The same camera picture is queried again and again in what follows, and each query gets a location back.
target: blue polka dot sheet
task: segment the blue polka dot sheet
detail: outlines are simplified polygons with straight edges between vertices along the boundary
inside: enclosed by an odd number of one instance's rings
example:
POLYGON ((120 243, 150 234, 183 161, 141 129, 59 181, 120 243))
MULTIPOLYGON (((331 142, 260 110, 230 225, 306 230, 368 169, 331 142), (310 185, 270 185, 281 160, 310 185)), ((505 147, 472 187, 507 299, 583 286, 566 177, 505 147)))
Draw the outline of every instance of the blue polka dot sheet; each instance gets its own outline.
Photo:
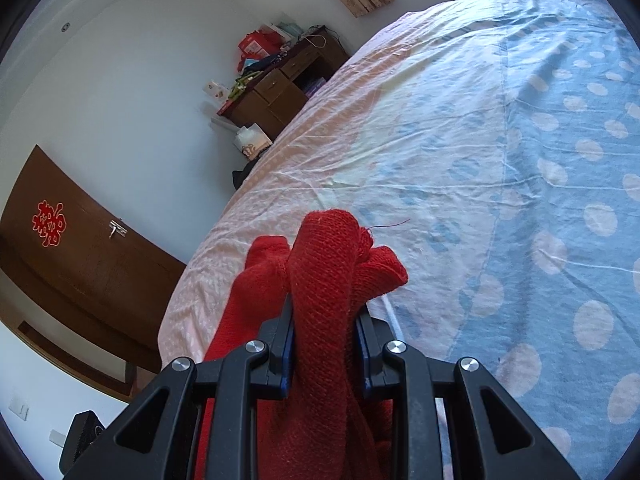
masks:
POLYGON ((605 0, 413 16, 351 154, 374 161, 360 222, 409 219, 373 229, 410 282, 370 307, 426 355, 478 358, 602 480, 640 428, 640 52, 605 0))

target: light switch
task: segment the light switch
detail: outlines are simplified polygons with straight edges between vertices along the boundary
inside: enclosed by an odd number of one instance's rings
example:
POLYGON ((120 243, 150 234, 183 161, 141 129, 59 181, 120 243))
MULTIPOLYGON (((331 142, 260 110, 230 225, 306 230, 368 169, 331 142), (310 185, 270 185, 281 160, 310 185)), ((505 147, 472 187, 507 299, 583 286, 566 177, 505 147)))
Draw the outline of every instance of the light switch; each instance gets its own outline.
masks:
POLYGON ((57 432, 56 430, 51 430, 49 433, 49 441, 53 442, 56 446, 65 447, 66 435, 57 432))
POLYGON ((29 412, 29 407, 24 403, 24 401, 20 397, 12 397, 11 403, 9 404, 9 410, 14 412, 22 420, 27 420, 27 413, 29 412))

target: metal screw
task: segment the metal screw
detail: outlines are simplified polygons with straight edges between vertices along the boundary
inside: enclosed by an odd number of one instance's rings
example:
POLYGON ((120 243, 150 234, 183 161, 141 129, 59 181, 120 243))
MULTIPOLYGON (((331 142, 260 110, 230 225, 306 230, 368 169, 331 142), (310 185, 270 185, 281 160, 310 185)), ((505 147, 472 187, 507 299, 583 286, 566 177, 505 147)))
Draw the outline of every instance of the metal screw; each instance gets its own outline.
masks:
POLYGON ((259 354, 264 350, 264 343, 259 339, 254 339, 253 341, 249 341, 246 345, 244 345, 244 349, 250 354, 259 354))
POLYGON ((480 363, 472 357, 463 357, 460 359, 460 366, 467 372, 475 372, 480 367, 480 363))
POLYGON ((191 363, 186 357, 178 357, 171 363, 171 368, 173 368, 176 372, 183 372, 185 370, 188 370, 190 367, 191 363))
POLYGON ((386 349, 389 350, 392 354, 401 354, 406 350, 406 345, 402 341, 394 339, 393 341, 389 341, 386 344, 386 349))

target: black cloth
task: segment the black cloth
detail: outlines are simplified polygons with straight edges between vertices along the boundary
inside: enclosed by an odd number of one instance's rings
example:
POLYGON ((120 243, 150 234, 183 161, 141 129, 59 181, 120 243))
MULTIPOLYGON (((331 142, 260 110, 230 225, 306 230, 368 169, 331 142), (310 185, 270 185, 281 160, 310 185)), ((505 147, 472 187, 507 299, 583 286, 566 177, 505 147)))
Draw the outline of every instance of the black cloth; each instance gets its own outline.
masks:
POLYGON ((234 187, 236 188, 236 190, 240 189, 240 186, 242 186, 242 183, 244 182, 244 180, 249 176, 249 173, 251 173, 251 170, 258 163, 258 161, 260 160, 260 157, 263 156, 267 152, 267 150, 268 148, 265 148, 264 150, 262 150, 260 154, 254 158, 254 160, 249 162, 244 167, 244 170, 231 172, 231 177, 234 180, 234 187))
POLYGON ((31 465, 0 415, 0 478, 2 480, 43 480, 31 465))
POLYGON ((267 56, 260 61, 256 61, 255 63, 251 63, 248 67, 246 67, 242 71, 242 77, 250 74, 251 72, 262 72, 266 68, 270 67, 273 63, 279 62, 284 57, 284 54, 271 54, 271 56, 267 56))

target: desk drawer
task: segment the desk drawer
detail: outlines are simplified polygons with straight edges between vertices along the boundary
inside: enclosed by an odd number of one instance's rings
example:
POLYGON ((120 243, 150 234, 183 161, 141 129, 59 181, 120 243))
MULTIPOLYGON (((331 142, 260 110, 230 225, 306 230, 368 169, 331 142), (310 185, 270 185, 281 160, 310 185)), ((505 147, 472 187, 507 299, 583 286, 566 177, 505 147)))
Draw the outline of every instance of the desk drawer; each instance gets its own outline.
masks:
POLYGON ((293 59, 287 61, 282 67, 282 73, 289 79, 297 78, 302 71, 318 59, 318 50, 309 45, 305 50, 296 55, 293 59))
POLYGON ((294 84, 269 105, 271 113, 283 124, 289 124, 306 104, 305 93, 294 84))
POLYGON ((271 70, 271 72, 255 86, 255 91, 264 97, 268 103, 273 103, 290 84, 291 82, 282 75, 280 70, 271 70))
POLYGON ((241 99, 229 117, 232 123, 236 126, 256 123, 271 140, 275 140, 285 125, 269 110, 267 101, 254 91, 245 93, 241 99))

